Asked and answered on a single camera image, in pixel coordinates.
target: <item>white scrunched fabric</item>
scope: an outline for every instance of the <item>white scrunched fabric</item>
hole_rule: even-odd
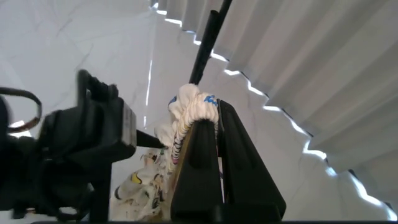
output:
[[[172,190],[170,177],[175,171],[182,143],[195,121],[207,119],[218,130],[218,104],[214,95],[200,93],[196,85],[182,86],[170,101],[171,124],[155,128],[155,136],[166,149],[149,149],[143,156],[144,167],[133,172],[112,193],[110,220],[170,220]]]

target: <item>black cable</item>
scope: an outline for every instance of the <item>black cable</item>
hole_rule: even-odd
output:
[[[22,131],[27,131],[35,127],[39,122],[42,117],[42,102],[31,92],[26,91],[26,90],[19,90],[19,89],[14,89],[14,88],[8,88],[8,87],[0,87],[0,94],[3,95],[9,95],[9,96],[21,96],[24,98],[28,98],[33,100],[37,104],[37,114],[36,117],[34,117],[32,120],[27,122],[26,124],[23,124],[22,126],[13,128],[13,127],[8,127],[8,133],[19,133]]]

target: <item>curtain fold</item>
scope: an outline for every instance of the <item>curtain fold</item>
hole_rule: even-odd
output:
[[[167,17],[201,41],[209,11],[221,4],[167,1]],[[337,172],[354,170],[395,206],[398,197],[388,195],[398,195],[397,12],[395,0],[237,0],[214,46],[227,70],[243,72],[267,106],[313,136],[310,150],[325,152]]]

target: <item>white floor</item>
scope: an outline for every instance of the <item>white floor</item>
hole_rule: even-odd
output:
[[[44,113],[75,104],[75,72],[85,68],[115,83],[137,115],[137,128],[153,134],[167,121],[167,104],[188,82],[198,46],[193,34],[150,11],[148,1],[0,1],[1,85],[34,92]],[[394,218],[349,173],[336,175],[321,152],[306,152],[310,138],[242,75],[228,75],[211,58],[199,87],[232,104],[287,202],[284,220]],[[34,105],[7,98],[14,121],[28,120]],[[32,130],[36,135],[38,128]],[[112,189],[140,168],[144,149],[113,169]],[[0,214],[0,220],[8,219]],[[1,223],[30,223],[43,217]]]

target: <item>patterned cloth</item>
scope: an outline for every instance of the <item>patterned cloth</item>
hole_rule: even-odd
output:
[[[112,194],[110,219],[117,221],[170,220],[171,177],[175,172],[182,143],[195,121],[208,119],[218,129],[217,100],[200,93],[197,86],[182,86],[169,103],[171,124],[155,128],[166,149],[149,149],[142,158],[144,167],[133,172]]]

